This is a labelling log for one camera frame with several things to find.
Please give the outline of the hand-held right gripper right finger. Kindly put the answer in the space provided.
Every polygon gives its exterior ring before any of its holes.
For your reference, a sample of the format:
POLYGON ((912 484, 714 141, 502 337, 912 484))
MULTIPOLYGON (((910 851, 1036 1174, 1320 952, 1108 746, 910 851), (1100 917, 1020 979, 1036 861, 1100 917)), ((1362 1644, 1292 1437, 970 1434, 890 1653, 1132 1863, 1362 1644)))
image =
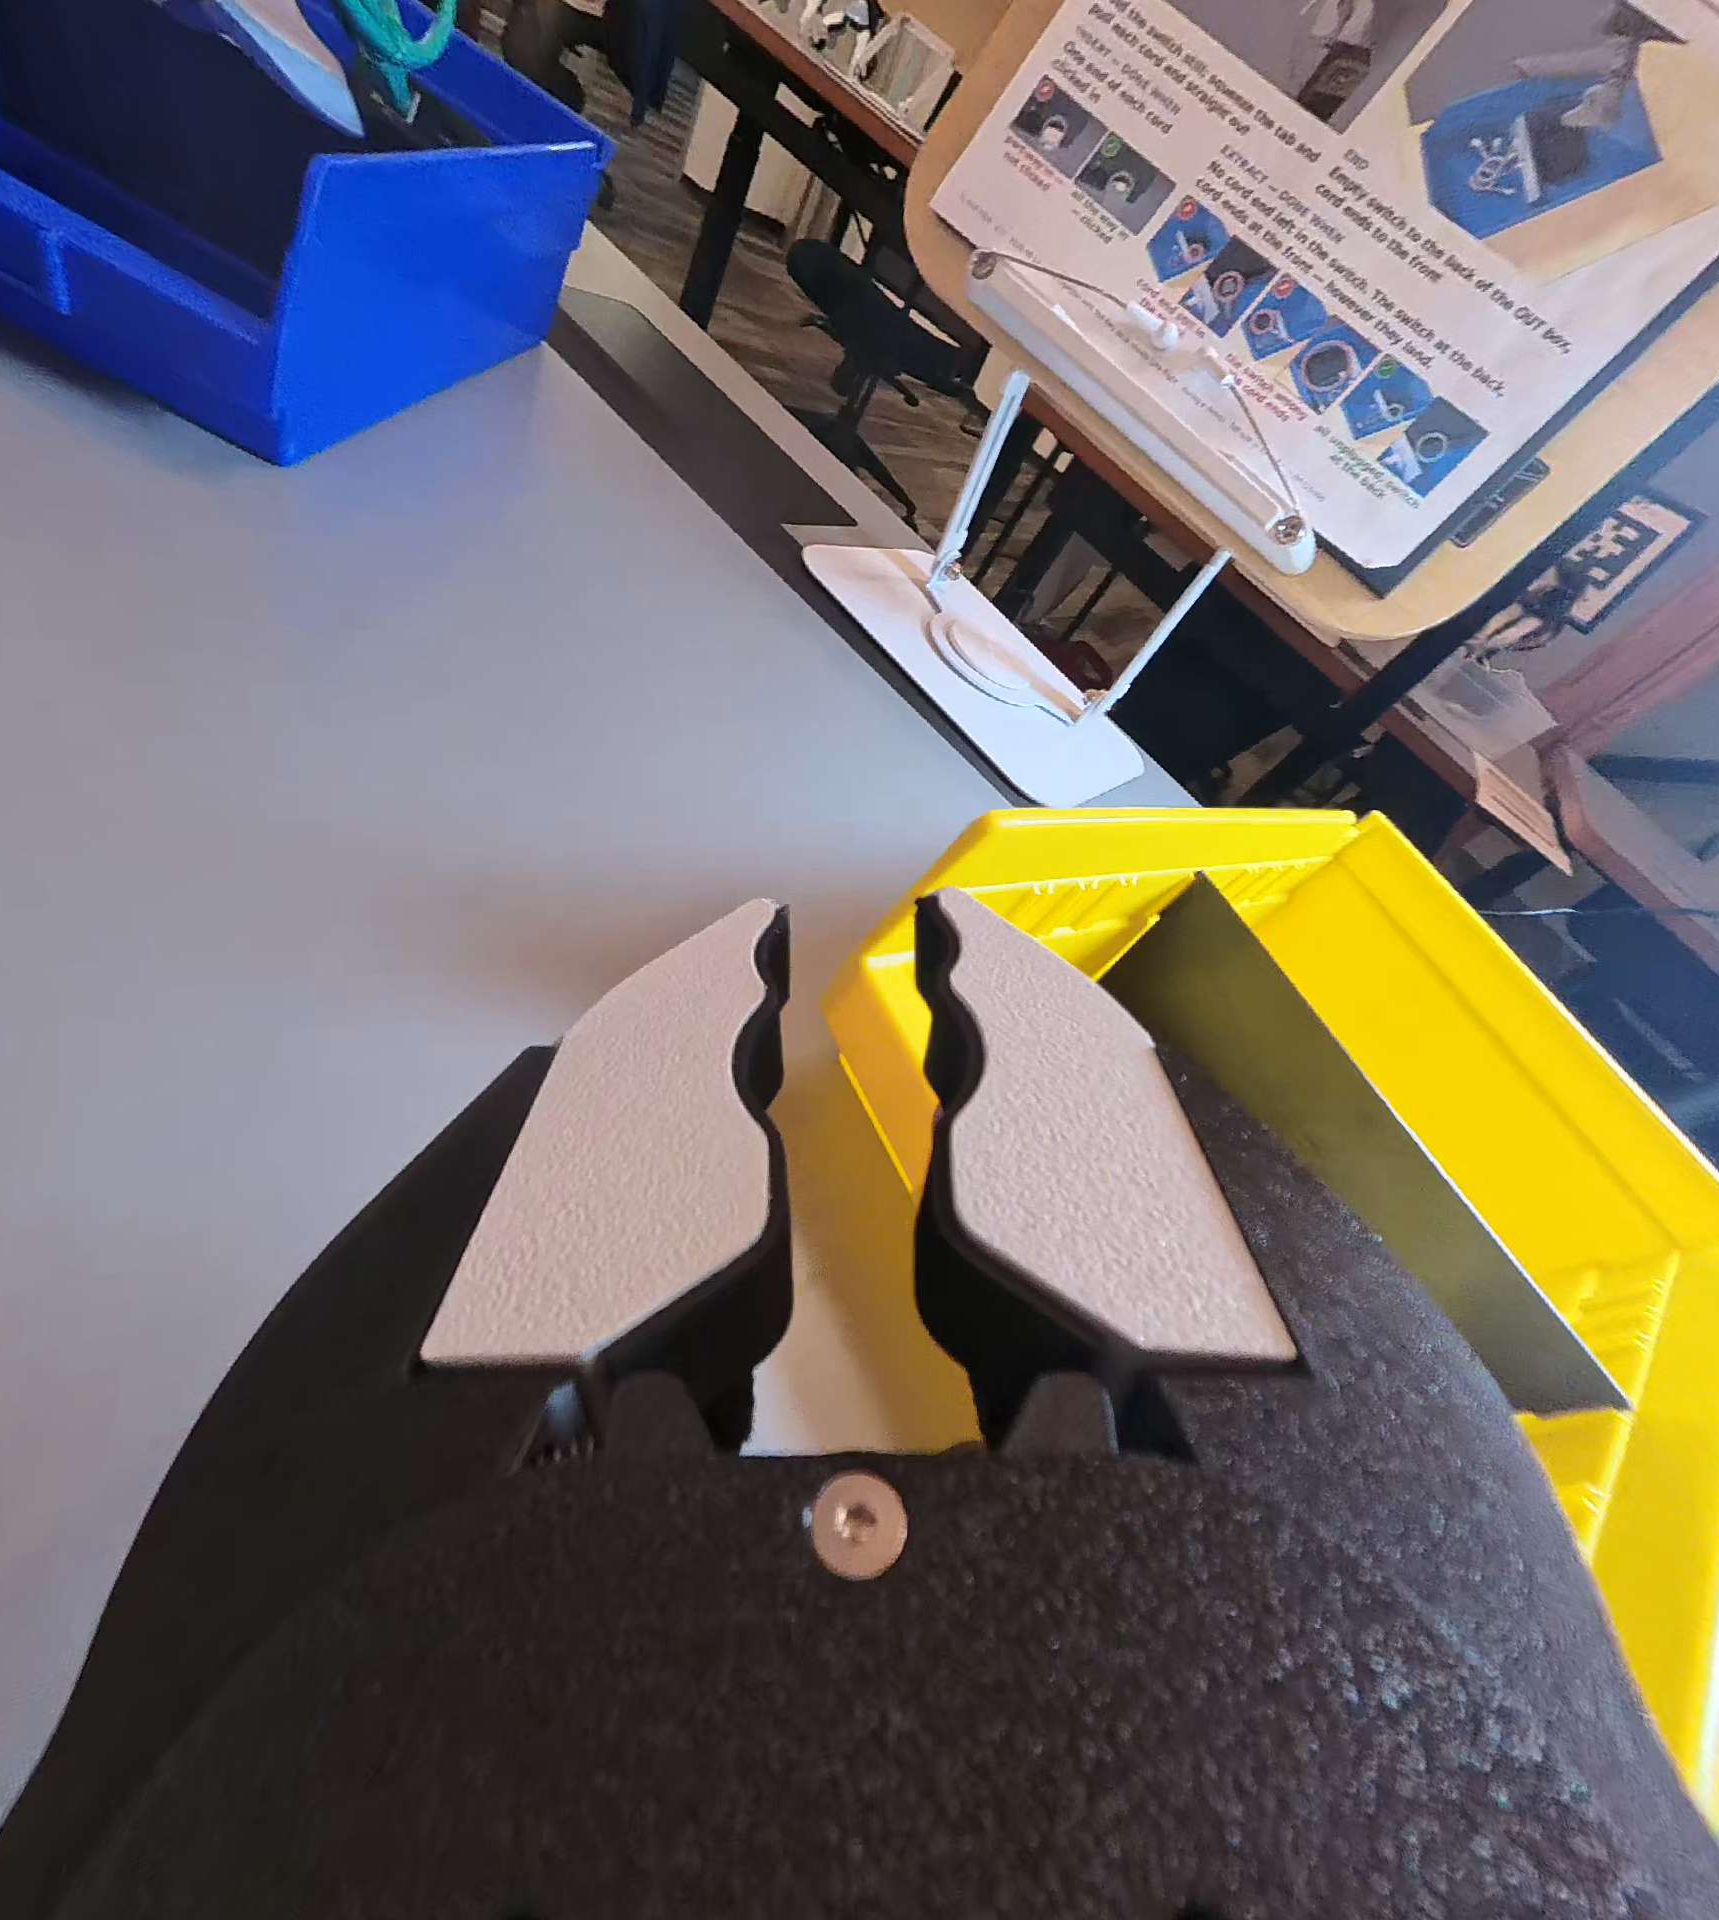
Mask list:
POLYGON ((1166 1380, 1288 1376, 1296 1333, 1160 1044, 968 889, 916 908, 936 1102, 916 1224, 926 1332, 990 1452, 1070 1381, 1098 1444, 1180 1452, 1166 1380))

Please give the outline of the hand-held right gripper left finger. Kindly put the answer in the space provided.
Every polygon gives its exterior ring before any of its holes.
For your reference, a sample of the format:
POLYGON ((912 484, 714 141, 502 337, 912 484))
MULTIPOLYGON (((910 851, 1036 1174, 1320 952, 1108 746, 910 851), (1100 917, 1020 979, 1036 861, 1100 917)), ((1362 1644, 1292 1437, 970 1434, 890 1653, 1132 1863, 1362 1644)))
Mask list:
POLYGON ((440 1372, 540 1369, 602 1418, 680 1381, 742 1448, 794 1311, 772 1107, 790 914, 752 897, 632 972, 552 1048, 420 1345, 440 1372))

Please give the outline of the blue plastic bin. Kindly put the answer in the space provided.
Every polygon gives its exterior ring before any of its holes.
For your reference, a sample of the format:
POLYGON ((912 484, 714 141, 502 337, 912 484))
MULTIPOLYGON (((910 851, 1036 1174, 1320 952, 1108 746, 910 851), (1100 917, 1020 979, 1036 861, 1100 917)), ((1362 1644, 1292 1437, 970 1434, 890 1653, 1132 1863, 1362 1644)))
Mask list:
POLYGON ((298 4, 356 140, 210 4, 0 1, 0 321, 274 465, 540 346, 612 140, 456 4, 298 4))

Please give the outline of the dark metal divider plate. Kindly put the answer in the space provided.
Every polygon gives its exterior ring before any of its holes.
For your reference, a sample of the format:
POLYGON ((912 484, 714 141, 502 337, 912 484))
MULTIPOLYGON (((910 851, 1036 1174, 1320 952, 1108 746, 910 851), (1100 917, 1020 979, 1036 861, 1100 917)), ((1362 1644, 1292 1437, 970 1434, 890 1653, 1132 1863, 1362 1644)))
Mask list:
POLYGON ((1376 1091, 1208 871, 1190 875, 1102 984, 1352 1207, 1520 1414, 1632 1409, 1632 1395, 1376 1091))

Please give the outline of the yellow plastic bin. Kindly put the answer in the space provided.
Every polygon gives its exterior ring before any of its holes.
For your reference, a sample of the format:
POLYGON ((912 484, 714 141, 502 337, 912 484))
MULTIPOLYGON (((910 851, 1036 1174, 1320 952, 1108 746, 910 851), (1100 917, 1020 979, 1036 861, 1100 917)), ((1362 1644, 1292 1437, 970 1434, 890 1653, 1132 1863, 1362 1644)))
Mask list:
POLYGON ((1522 1415, 1658 1730, 1719 1828, 1719 1172, 1380 814, 980 816, 840 966, 840 1063, 918 1188, 936 1100, 918 897, 956 886, 1102 978, 1204 875, 1630 1400, 1522 1415))

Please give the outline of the white document stand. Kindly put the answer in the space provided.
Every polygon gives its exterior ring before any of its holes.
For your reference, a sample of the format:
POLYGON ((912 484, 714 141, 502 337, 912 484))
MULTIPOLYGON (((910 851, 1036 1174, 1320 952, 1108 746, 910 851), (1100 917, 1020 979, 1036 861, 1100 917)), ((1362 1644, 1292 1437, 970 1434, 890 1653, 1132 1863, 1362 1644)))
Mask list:
POLYGON ((814 579, 872 645, 1028 804, 1074 808, 1140 777, 1112 707, 1234 553, 1286 575, 1316 560, 1310 508, 1232 367, 1194 323, 1022 254, 978 247, 968 299, 1018 348, 938 550, 818 540, 814 579), (968 529, 1028 397, 1032 374, 1160 469, 1222 532, 1198 577, 1160 615, 1120 682, 1082 690, 1020 633, 964 560, 968 529))

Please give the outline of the clear plastic container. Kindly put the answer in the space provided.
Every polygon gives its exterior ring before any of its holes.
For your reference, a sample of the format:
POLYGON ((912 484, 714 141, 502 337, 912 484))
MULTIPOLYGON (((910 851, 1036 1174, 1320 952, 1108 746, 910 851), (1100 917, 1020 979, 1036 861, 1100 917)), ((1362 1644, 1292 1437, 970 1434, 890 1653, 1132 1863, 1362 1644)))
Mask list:
POLYGON ((1420 682, 1410 702, 1488 762, 1518 755, 1558 727, 1520 672, 1466 654, 1420 682))

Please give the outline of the reddish wooden table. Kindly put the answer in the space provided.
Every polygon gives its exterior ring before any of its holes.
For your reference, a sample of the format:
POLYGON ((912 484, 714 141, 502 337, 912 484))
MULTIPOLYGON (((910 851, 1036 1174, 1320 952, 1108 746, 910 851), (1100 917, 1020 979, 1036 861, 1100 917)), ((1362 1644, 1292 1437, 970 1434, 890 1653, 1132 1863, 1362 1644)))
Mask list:
POLYGON ((1592 765, 1620 731, 1718 668, 1719 557, 1546 690, 1554 730, 1540 758, 1568 847, 1719 978, 1719 854, 1690 854, 1592 765))

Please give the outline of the black and white marker tag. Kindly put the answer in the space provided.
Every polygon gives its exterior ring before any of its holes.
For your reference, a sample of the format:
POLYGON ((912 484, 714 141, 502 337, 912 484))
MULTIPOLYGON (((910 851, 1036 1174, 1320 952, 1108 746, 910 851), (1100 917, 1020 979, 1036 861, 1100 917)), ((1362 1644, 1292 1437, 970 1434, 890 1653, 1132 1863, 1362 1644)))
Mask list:
POLYGON ((1564 626, 1592 633, 1706 524, 1708 513, 1664 492, 1640 490, 1610 508, 1556 561, 1564 626))

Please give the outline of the black office chair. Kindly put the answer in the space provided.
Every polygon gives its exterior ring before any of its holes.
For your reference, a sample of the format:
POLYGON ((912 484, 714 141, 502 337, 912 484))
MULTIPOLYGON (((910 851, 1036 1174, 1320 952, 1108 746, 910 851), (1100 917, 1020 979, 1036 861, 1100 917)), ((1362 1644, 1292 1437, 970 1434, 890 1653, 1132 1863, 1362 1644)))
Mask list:
POLYGON ((784 264, 812 307, 804 323, 840 348, 830 378, 838 408, 810 412, 794 405, 792 416, 846 468, 878 481, 904 519, 916 525, 916 499, 866 439, 864 419, 880 388, 900 394, 912 408, 920 404, 920 390, 974 405, 986 343, 924 288, 902 256, 880 278, 870 256, 854 258, 828 238, 800 238, 790 243, 784 264))

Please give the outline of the brown desk with black legs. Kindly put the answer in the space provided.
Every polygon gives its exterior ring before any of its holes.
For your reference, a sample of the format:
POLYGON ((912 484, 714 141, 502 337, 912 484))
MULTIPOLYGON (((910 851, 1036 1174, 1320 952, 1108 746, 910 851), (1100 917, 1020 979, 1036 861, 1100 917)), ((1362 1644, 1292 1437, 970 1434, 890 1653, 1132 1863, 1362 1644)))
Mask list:
MULTIPOLYGON (((904 245, 912 133, 894 129, 884 107, 862 104, 812 50, 782 51, 784 26, 756 26, 754 4, 680 4, 678 12, 680 62, 732 107, 680 307, 702 327, 712 323, 760 156, 772 145, 832 194, 834 238, 846 238, 850 224, 864 227, 866 245, 886 261, 880 304, 908 291, 916 309, 908 323, 922 339, 966 333, 968 323, 914 274, 904 245)), ((996 587, 996 605, 1016 615, 1046 660, 1086 690, 1110 692, 1124 676, 1126 643, 1098 645, 1100 604, 1124 591, 1152 602, 1190 585, 1204 561, 1170 516, 1140 508, 1146 487, 1108 454, 1086 451, 1086 432, 1060 425, 1060 416, 1042 396, 1026 401, 970 521, 968 556, 974 581, 996 587)), ((1182 639, 1178 660, 1150 665, 1126 696, 1126 730, 1146 734, 1150 755, 1176 777, 1204 780, 1212 799, 1230 804, 1236 762, 1270 754, 1284 731, 1318 726, 1374 670, 1232 571, 1208 587, 1204 612, 1204 636, 1182 639)), ((1340 752, 1340 787, 1394 816, 1424 851, 1502 832, 1496 814, 1472 802, 1472 750, 1422 738, 1416 717, 1374 722, 1372 739, 1340 752)))

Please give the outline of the white box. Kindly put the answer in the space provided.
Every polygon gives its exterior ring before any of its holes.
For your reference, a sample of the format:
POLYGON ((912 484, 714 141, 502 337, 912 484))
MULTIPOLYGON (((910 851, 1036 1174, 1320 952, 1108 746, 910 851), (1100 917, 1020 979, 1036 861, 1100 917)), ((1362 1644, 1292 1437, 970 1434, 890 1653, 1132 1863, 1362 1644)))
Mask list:
POLYGON ((944 88, 958 70, 954 48, 924 20, 880 1, 804 1, 792 20, 814 54, 896 104, 922 85, 944 88))

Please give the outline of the white card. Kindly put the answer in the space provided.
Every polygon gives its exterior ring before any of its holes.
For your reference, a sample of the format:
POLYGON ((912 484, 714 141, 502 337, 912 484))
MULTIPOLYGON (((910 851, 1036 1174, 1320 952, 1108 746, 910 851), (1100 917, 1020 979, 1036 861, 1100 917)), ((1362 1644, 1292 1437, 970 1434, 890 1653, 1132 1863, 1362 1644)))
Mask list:
POLYGON ((366 136, 344 63, 296 1, 212 1, 210 6, 218 13, 218 29, 302 107, 356 140, 366 136))

